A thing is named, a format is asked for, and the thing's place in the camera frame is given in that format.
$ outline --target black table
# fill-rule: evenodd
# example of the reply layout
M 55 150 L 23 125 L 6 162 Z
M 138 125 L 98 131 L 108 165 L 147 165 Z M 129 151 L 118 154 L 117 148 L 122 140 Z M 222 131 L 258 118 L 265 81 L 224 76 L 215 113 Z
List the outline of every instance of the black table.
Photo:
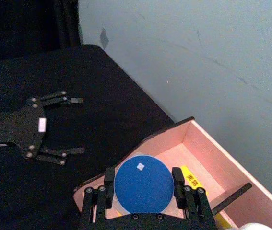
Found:
M 0 62 L 0 112 L 21 108 L 31 96 L 66 90 L 83 108 L 47 113 L 44 144 L 86 147 L 65 166 L 0 149 L 0 229 L 74 229 L 74 188 L 118 163 L 142 139 L 173 123 L 98 46 L 80 46 Z

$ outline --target blue circle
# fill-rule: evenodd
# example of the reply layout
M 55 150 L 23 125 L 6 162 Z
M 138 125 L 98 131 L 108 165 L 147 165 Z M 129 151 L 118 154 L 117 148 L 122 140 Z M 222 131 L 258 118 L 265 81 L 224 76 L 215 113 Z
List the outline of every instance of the blue circle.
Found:
M 130 213 L 160 213 L 170 203 L 174 183 L 171 172 L 150 156 L 130 158 L 119 168 L 114 188 L 117 200 Z

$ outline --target light blue wall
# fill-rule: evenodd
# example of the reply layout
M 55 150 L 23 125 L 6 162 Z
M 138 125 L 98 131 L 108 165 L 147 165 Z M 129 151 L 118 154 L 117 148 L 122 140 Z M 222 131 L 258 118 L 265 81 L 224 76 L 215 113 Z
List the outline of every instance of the light blue wall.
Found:
M 79 17 L 85 44 L 104 28 L 169 116 L 194 116 L 272 192 L 272 0 L 79 0 Z

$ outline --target bolt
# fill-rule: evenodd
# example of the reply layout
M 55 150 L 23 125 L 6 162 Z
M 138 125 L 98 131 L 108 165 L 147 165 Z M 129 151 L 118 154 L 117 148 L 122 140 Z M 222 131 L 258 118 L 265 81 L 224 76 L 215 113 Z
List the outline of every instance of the bolt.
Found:
M 137 214 L 134 214 L 134 215 L 132 215 L 132 218 L 133 218 L 134 220 L 137 220 L 139 217 L 138 217 Z
M 204 189 L 198 188 L 199 193 L 204 193 Z
M 157 218 L 157 220 L 163 220 L 164 216 L 162 214 L 157 214 L 156 218 Z
M 92 192 L 92 188 L 87 188 L 86 193 L 90 193 L 90 192 Z
M 185 189 L 185 191 L 187 191 L 187 192 L 190 192 L 190 191 L 191 191 L 191 188 L 190 188 L 189 186 L 186 186 L 184 189 Z

